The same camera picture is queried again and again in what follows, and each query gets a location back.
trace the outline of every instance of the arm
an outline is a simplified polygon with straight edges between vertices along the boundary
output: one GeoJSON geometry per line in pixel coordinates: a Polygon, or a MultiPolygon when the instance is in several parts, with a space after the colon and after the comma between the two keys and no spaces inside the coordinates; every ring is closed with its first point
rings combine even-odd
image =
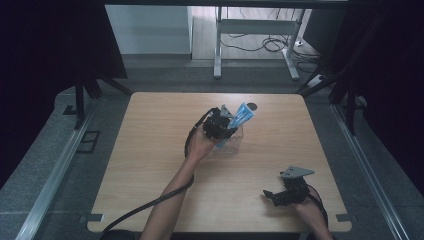
{"type": "MultiPolygon", "coordinates": [[[[309,190],[312,196],[319,199],[317,192],[313,188],[310,187],[309,190]]],[[[333,240],[333,236],[325,224],[321,211],[311,199],[306,198],[303,203],[292,203],[290,205],[306,225],[311,228],[318,240],[333,240]]]]}
{"type": "MultiPolygon", "coordinates": [[[[190,142],[190,152],[162,195],[188,183],[200,161],[212,150],[216,142],[208,139],[200,125],[190,142]]],[[[184,202],[186,191],[153,207],[140,240],[170,239],[184,202]]]]}

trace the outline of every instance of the blue and white package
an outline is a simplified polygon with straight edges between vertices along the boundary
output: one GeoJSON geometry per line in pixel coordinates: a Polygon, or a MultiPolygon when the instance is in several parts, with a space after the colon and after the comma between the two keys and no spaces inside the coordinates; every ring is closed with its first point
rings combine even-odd
{"type": "MultiPolygon", "coordinates": [[[[253,116],[255,116],[255,112],[250,109],[246,103],[242,103],[237,110],[236,115],[234,118],[230,121],[230,123],[227,126],[227,129],[231,128],[238,128],[241,125],[243,125],[245,122],[249,121],[253,116]]],[[[217,143],[215,146],[217,148],[222,148],[225,143],[228,141],[228,139],[223,139],[219,143],[217,143]]]]}

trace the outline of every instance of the white metal desk frame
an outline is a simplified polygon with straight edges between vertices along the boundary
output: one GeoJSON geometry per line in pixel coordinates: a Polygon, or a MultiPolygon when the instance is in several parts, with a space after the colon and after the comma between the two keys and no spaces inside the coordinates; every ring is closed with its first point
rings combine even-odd
{"type": "Polygon", "coordinates": [[[218,17],[216,19],[216,46],[213,76],[216,79],[221,78],[221,34],[260,34],[260,35],[291,35],[289,46],[283,49],[282,53],[286,64],[289,68],[290,75],[293,80],[299,79],[299,74],[291,59],[294,43],[299,34],[302,25],[302,19],[305,9],[301,9],[301,13],[296,21],[287,20],[249,20],[249,19],[222,19],[222,7],[218,7],[218,17]]]}

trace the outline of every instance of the wooden table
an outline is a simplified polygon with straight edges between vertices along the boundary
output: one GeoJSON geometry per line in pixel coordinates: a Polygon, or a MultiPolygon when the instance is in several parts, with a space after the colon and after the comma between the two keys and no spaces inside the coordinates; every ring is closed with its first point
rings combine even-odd
{"type": "MultiPolygon", "coordinates": [[[[293,165],[312,169],[305,176],[324,201],[331,231],[349,231],[327,159],[303,98],[287,94],[134,93],[88,222],[102,231],[110,222],[158,196],[184,159],[184,142],[210,108],[226,104],[235,113],[254,102],[256,115],[244,125],[238,153],[211,153],[195,173],[176,232],[304,232],[290,207],[274,207],[262,190],[284,190],[279,172],[293,165]]],[[[115,228],[142,231],[150,209],[115,228]]]]}

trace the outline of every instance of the white wall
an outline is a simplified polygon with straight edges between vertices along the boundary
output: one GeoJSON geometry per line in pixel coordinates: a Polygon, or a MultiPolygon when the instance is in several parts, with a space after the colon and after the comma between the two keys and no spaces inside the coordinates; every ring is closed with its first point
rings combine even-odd
{"type": "Polygon", "coordinates": [[[189,54],[191,7],[106,5],[121,54],[189,54]]]}

